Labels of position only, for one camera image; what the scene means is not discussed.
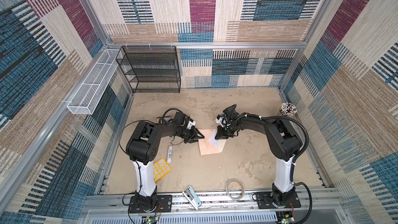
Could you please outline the white glue stick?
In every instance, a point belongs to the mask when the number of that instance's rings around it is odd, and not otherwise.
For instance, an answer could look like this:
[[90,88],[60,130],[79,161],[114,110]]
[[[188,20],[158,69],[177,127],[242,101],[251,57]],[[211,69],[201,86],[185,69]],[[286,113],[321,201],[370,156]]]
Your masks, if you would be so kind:
[[173,155],[173,146],[170,145],[168,147],[167,160],[166,160],[168,164],[172,163],[172,155]]

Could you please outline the light blue stapler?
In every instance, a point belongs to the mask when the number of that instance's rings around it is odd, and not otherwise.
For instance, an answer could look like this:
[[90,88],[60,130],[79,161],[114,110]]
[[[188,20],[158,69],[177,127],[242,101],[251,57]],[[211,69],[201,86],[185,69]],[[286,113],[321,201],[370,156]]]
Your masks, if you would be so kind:
[[195,210],[199,210],[202,206],[202,202],[192,186],[188,186],[187,190],[183,191],[182,194]]

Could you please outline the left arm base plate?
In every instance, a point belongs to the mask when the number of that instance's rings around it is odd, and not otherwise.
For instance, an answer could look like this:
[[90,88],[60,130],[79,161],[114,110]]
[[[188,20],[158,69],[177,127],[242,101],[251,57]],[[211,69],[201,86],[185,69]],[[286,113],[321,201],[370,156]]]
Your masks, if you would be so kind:
[[172,210],[172,195],[156,195],[143,197],[141,195],[133,196],[129,203],[129,214],[155,213],[159,209],[163,213],[169,213]]

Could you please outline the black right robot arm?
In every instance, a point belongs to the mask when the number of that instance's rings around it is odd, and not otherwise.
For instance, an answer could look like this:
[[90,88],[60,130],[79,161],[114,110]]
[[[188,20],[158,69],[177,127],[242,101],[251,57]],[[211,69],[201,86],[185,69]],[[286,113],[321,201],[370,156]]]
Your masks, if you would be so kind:
[[309,145],[309,136],[304,126],[286,116],[261,117],[242,113],[236,105],[226,108],[216,118],[216,140],[238,136],[239,131],[252,130],[266,135],[269,148],[276,157],[276,177],[272,184],[271,199],[276,208],[285,207],[294,197],[298,183],[293,180],[296,161]]

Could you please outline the white letter with green border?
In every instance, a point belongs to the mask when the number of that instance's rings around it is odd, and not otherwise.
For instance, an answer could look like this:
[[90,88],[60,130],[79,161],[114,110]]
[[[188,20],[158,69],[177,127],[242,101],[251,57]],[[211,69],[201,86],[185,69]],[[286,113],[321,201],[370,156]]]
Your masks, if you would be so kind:
[[213,130],[213,132],[212,132],[210,138],[208,139],[208,141],[213,147],[218,149],[218,141],[216,140],[216,134],[217,134],[217,130]]

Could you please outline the pink envelope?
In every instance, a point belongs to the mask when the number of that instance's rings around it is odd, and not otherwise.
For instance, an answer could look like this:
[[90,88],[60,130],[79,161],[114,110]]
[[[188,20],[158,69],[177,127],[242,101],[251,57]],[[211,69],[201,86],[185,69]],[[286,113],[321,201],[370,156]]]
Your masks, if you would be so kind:
[[199,140],[199,149],[201,156],[221,153],[227,140],[216,140],[216,129],[199,129],[204,135],[204,139]]

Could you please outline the yellow calculator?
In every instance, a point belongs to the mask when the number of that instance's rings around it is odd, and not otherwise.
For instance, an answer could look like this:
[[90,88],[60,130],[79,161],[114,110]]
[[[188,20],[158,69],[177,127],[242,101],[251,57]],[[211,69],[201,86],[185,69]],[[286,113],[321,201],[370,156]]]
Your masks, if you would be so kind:
[[171,171],[170,165],[162,158],[153,163],[153,179],[155,182],[159,181],[167,173]]

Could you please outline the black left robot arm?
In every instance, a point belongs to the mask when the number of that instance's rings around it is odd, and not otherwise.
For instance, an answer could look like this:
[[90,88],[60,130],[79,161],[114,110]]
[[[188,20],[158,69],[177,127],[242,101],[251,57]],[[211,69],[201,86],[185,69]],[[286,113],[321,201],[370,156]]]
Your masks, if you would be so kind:
[[157,123],[149,120],[138,120],[135,123],[137,126],[123,150],[133,161],[137,177],[137,189],[129,207],[149,212],[159,206],[157,186],[153,178],[153,160],[161,139],[166,136],[179,137],[183,143],[196,143],[205,136],[195,127],[196,122],[177,108],[166,110]]

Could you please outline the cup of pencils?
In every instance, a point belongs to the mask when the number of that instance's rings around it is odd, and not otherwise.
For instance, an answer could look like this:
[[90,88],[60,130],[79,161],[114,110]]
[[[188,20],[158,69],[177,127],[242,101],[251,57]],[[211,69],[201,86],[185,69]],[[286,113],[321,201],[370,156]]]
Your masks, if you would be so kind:
[[285,117],[293,117],[297,113],[297,107],[289,102],[282,103],[278,112]]

